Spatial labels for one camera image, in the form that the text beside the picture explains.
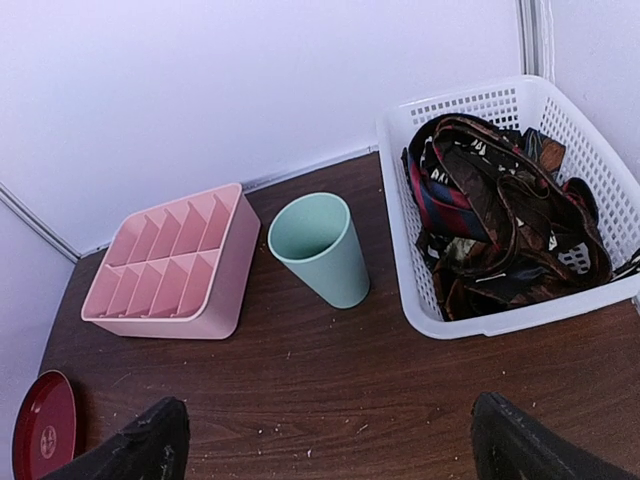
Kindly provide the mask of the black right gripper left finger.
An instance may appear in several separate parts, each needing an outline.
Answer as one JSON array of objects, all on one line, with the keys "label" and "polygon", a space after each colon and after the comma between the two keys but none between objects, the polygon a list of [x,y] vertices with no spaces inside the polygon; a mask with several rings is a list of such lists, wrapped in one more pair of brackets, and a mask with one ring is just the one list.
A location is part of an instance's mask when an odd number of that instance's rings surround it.
[{"label": "black right gripper left finger", "polygon": [[183,479],[190,444],[186,405],[165,397],[48,479]]}]

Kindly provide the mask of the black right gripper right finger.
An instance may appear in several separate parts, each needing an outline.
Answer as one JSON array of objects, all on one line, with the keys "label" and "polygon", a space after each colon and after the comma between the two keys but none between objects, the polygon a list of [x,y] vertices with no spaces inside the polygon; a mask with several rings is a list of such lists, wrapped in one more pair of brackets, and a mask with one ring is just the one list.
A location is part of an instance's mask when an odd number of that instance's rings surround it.
[{"label": "black right gripper right finger", "polygon": [[634,479],[636,476],[556,435],[497,392],[472,410],[479,479]]}]

